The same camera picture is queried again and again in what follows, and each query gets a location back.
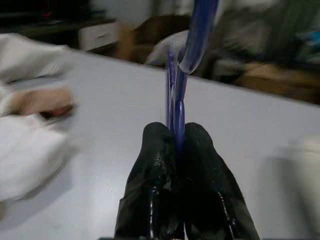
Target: white bag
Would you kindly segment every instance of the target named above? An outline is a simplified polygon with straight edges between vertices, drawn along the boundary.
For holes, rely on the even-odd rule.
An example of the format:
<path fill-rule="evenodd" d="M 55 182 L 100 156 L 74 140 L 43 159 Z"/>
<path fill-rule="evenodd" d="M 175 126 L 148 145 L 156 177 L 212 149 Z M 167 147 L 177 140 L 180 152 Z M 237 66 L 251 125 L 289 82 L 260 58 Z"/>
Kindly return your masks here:
<path fill-rule="evenodd" d="M 181 31 L 166 37 L 154 46 L 145 64 L 163 65 L 168 61 L 169 48 L 178 56 L 179 51 L 186 45 L 189 30 Z"/>
<path fill-rule="evenodd" d="M 59 74 L 66 69 L 66 49 L 14 33 L 0 34 L 0 80 L 9 83 Z"/>
<path fill-rule="evenodd" d="M 0 117 L 0 202 L 37 188 L 63 163 L 66 136 L 33 117 Z"/>

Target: white table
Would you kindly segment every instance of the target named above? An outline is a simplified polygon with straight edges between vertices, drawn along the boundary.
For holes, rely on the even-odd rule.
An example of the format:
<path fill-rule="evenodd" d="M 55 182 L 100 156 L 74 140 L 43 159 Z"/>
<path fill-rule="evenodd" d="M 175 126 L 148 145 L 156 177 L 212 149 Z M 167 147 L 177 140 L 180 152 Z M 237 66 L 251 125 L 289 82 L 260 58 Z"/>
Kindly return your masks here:
<path fill-rule="evenodd" d="M 14 88 L 69 85 L 76 115 L 64 122 L 76 153 L 38 195 L 9 206 L 1 240 L 96 240 L 113 236 L 119 199 L 144 127 L 165 120 L 162 70 L 73 52 L 74 68 Z M 290 140 L 320 134 L 316 106 L 190 78 L 186 121 L 202 124 L 233 171 L 261 238 L 308 237 L 278 169 Z"/>

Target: white drawer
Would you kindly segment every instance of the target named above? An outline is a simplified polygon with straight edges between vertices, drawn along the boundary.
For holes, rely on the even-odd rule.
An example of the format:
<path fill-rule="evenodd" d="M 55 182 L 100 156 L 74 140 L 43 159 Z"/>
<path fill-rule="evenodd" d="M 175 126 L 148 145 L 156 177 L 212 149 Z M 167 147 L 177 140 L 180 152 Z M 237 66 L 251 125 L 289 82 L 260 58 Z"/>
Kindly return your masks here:
<path fill-rule="evenodd" d="M 85 27 L 79 30 L 80 49 L 84 51 L 96 49 L 118 40 L 116 22 Z"/>

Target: brown cardboard box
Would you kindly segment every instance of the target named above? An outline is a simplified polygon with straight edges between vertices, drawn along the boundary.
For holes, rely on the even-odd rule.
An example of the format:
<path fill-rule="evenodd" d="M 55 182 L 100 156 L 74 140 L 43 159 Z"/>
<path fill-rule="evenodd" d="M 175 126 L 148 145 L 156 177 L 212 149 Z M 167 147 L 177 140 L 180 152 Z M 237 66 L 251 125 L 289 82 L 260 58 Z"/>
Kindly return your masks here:
<path fill-rule="evenodd" d="M 235 85 L 309 103 L 319 103 L 320 74 L 274 64 L 251 63 Z"/>
<path fill-rule="evenodd" d="M 154 46 L 171 34 L 189 29 L 189 16 L 165 15 L 151 17 L 134 28 L 121 24 L 115 57 L 144 64 Z"/>

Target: blue object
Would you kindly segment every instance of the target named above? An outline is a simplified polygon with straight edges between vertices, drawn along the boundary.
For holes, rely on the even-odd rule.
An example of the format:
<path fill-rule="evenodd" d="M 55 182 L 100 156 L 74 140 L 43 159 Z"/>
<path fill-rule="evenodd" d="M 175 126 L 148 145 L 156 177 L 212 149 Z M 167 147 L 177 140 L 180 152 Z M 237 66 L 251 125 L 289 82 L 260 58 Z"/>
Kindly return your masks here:
<path fill-rule="evenodd" d="M 174 133 L 177 153 L 181 152 L 185 139 L 184 98 L 188 75 L 198 67 L 208 45 L 219 0 L 195 0 L 190 30 L 177 59 L 168 51 L 166 66 L 166 124 Z"/>
<path fill-rule="evenodd" d="M 310 38 L 317 48 L 320 47 L 320 31 L 312 32 Z"/>

